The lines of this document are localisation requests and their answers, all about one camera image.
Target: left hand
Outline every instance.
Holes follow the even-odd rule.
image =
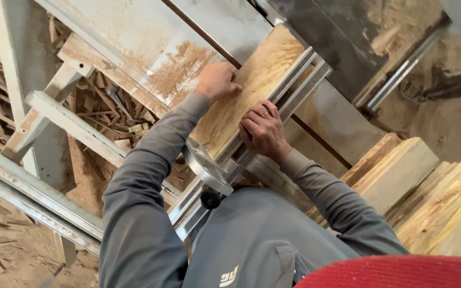
[[[270,109],[271,115],[263,105]],[[271,158],[278,165],[284,163],[292,150],[277,107],[268,100],[261,100],[258,106],[248,110],[239,123],[239,134],[247,148]]]
[[[195,92],[201,94],[209,105],[234,93],[240,93],[243,88],[232,83],[236,68],[229,62],[215,62],[207,65],[200,73]]]

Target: table saw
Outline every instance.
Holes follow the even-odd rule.
[[[200,69],[214,61],[233,63],[241,68],[241,75],[247,69],[253,74],[281,62],[284,70],[274,67],[264,72],[268,79],[274,75],[276,80],[261,86],[268,87],[261,97],[279,107],[285,125],[295,125],[306,135],[304,129],[311,130],[308,138],[313,144],[304,145],[310,149],[307,153],[313,153],[310,158],[323,166],[324,161],[336,163],[335,174],[342,176],[385,134],[350,103],[385,61],[367,55],[369,52],[355,53],[370,43],[349,36],[369,23],[356,14],[354,5],[331,9],[337,5],[332,1],[271,0],[257,4],[258,10],[246,0],[0,0],[0,49],[16,125],[20,127],[0,154],[0,197],[59,233],[63,246],[73,242],[99,255],[102,220],[65,197],[75,185],[69,173],[72,163],[64,146],[65,132],[116,167],[126,153],[62,102],[81,77],[89,77],[98,69],[161,118],[195,88]],[[50,53],[40,45],[45,41],[47,22],[35,17],[45,13],[44,9],[74,32],[58,53],[63,60],[61,68],[48,82],[43,77],[37,80],[37,74],[45,74],[41,71],[55,71]],[[329,11],[340,12],[330,15]],[[362,24],[355,28],[348,25],[349,30],[344,31],[342,19],[349,13],[354,23]],[[317,19],[325,29],[314,30],[317,26],[311,19]],[[293,37],[290,42],[278,43],[298,49],[291,58],[254,53],[256,49],[285,50],[261,45],[274,33],[275,25]],[[234,103],[239,118],[255,105],[247,101],[250,99],[243,97]],[[230,184],[245,169],[270,187],[279,184],[280,190],[298,189],[271,161],[242,145],[237,127],[228,121],[211,122],[201,127],[224,132],[225,137],[194,131],[193,142],[185,152],[199,177],[185,191],[163,183],[162,194],[176,199],[168,213],[181,239],[207,213],[201,206],[201,192],[210,186],[223,194],[231,193]],[[49,155],[41,154],[44,149]],[[25,169],[17,164],[21,160]]]

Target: person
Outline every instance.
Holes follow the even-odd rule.
[[[234,75],[228,63],[208,65],[195,92],[158,121],[116,171],[102,197],[101,287],[292,287],[341,260],[408,254],[382,215],[286,142],[277,108],[261,101],[239,124],[244,143],[275,161],[340,235],[271,190],[246,187],[211,210],[188,263],[163,208],[161,183],[209,107],[242,91]]]

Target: saw table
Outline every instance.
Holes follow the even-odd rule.
[[[225,3],[210,0],[196,3],[176,0],[36,0],[36,3],[0,0],[3,67],[11,90],[12,108],[15,102],[22,111],[22,118],[16,119],[19,128],[0,154],[0,197],[60,234],[64,242],[62,247],[73,242],[99,255],[104,232],[102,220],[68,200],[65,193],[69,189],[56,188],[49,182],[50,174],[35,173],[26,162],[24,169],[18,165],[36,144],[37,138],[47,133],[50,127],[66,131],[116,167],[122,164],[125,151],[62,106],[76,82],[98,69],[162,117],[182,101],[186,91],[194,89],[203,65],[211,61],[230,61],[237,67],[241,64],[245,67],[245,61],[270,33],[272,25],[245,0]],[[22,83],[40,69],[50,69],[45,61],[45,48],[27,46],[27,43],[46,41],[42,32],[47,23],[33,26],[22,23],[22,19],[45,13],[44,9],[75,34],[69,37],[58,54],[64,63],[49,84],[46,87],[36,83],[24,86]],[[295,55],[286,71],[278,76],[273,89],[262,97],[269,98],[279,107],[284,122],[291,121],[292,114],[302,115],[299,119],[306,118],[304,115],[318,114],[321,125],[327,127],[323,141],[342,156],[347,166],[352,166],[384,132],[369,124],[325,79],[331,68],[317,51],[309,45],[296,45],[303,53]],[[31,47],[37,52],[22,47]],[[177,55],[181,48],[197,61],[194,66],[182,70],[182,75],[177,75],[175,71],[180,68],[173,65],[170,57]],[[23,60],[29,55],[37,55],[40,59],[43,55],[43,61],[35,60],[31,67]],[[173,82],[164,82],[167,78]],[[300,109],[307,105],[311,106],[311,113],[302,114]],[[187,237],[206,213],[200,203],[200,193],[206,184],[216,185],[215,179],[228,185],[247,168],[256,175],[266,175],[259,178],[271,187],[282,182],[289,186],[287,189],[296,189],[292,182],[283,178],[285,176],[278,167],[244,148],[237,129],[226,128],[225,133],[227,139],[223,145],[216,148],[207,143],[203,145],[213,164],[221,168],[220,177],[215,178],[212,174],[213,177],[208,178],[207,172],[203,171],[207,165],[202,165],[198,173],[200,177],[196,177],[185,191],[177,191],[168,182],[163,182],[161,193],[168,196],[165,199],[172,196],[176,199],[170,203],[172,206],[168,212],[181,239]],[[204,135],[194,137],[197,144],[203,142]],[[40,167],[42,170],[38,170],[41,171],[52,169],[46,164]],[[71,178],[72,174],[63,173],[59,177]]]

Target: red knit hat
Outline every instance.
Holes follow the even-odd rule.
[[[312,272],[295,287],[461,288],[461,257],[389,255],[345,260]]]

